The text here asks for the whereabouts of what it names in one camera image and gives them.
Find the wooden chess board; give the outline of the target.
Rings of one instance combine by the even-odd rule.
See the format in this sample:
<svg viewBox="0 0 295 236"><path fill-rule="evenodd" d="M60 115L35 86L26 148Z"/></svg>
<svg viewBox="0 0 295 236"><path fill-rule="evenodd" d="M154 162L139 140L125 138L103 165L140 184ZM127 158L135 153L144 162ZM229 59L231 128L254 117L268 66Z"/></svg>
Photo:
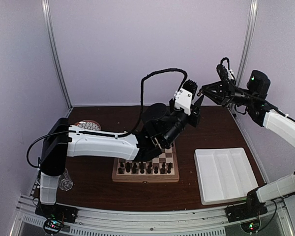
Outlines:
<svg viewBox="0 0 295 236"><path fill-rule="evenodd" d="M162 149L161 155L147 162L115 159L112 181L129 183L178 182L179 170L175 145L172 145L170 149Z"/></svg>

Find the dark king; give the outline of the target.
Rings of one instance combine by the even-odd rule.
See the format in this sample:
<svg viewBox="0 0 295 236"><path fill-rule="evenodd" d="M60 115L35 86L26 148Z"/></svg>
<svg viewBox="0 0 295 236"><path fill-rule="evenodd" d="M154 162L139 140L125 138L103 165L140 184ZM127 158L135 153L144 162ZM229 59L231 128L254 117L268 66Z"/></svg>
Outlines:
<svg viewBox="0 0 295 236"><path fill-rule="evenodd" d="M140 173L144 174L146 169L146 164L144 162L140 163Z"/></svg>

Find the dark queen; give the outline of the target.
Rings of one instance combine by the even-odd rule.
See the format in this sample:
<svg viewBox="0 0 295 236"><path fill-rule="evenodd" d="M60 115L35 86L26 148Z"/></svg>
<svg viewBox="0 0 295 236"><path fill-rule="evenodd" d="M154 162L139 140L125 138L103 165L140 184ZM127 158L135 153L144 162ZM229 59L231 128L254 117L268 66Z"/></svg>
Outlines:
<svg viewBox="0 0 295 236"><path fill-rule="evenodd" d="M136 174L137 173L137 169L135 166L132 167L132 174Z"/></svg>

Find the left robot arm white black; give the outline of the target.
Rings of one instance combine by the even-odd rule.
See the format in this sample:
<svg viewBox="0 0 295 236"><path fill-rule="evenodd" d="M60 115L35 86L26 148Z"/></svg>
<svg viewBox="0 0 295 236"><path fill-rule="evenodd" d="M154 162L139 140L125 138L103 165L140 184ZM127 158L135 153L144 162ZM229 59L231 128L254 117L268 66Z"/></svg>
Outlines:
<svg viewBox="0 0 295 236"><path fill-rule="evenodd" d="M98 156L130 161L150 161L173 146L175 139L190 124L196 127L200 120L200 96L194 104L189 98L183 103L170 101L170 108L155 103L141 114L141 131L114 133L89 131L69 125L67 118L60 118L48 134L36 139L31 147L43 141L39 169L39 203L50 218L57 218L61 208L56 204L59 177L64 173L67 157Z"/></svg>

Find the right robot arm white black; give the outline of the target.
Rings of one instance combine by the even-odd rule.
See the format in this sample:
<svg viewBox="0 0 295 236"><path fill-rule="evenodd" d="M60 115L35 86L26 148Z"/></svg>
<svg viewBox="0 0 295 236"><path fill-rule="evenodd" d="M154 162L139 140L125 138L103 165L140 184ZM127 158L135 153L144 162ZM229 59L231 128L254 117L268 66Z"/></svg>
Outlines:
<svg viewBox="0 0 295 236"><path fill-rule="evenodd" d="M236 86L231 70L222 65L216 70L220 81L202 86L202 94L223 107L229 104L236 107L245 106L245 113L256 124L277 134L295 148L295 121L266 100L270 79L265 73L253 70L247 88L242 89ZM295 171L248 192L242 213L252 217L267 201L290 194L295 194Z"/></svg>

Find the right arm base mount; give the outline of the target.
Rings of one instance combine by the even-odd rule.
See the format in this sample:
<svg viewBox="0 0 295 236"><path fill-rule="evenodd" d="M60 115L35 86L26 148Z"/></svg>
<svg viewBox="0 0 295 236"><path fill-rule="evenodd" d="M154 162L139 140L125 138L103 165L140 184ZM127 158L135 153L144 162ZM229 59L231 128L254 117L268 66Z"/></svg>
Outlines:
<svg viewBox="0 0 295 236"><path fill-rule="evenodd" d="M268 210L265 205L261 205L256 208L249 208L246 204L240 204L227 206L225 208L225 212L229 223L231 223L266 214Z"/></svg>

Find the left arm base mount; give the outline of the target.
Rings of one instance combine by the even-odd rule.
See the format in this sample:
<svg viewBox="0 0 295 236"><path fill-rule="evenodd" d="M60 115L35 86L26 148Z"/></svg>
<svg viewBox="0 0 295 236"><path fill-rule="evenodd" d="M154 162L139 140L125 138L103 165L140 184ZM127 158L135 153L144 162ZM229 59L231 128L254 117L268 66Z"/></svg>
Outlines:
<svg viewBox="0 0 295 236"><path fill-rule="evenodd" d="M64 223L75 223L78 209L72 206L64 206L60 204L44 205L39 198L33 198L32 203L36 206L35 214L45 217L46 219L56 220Z"/></svg>

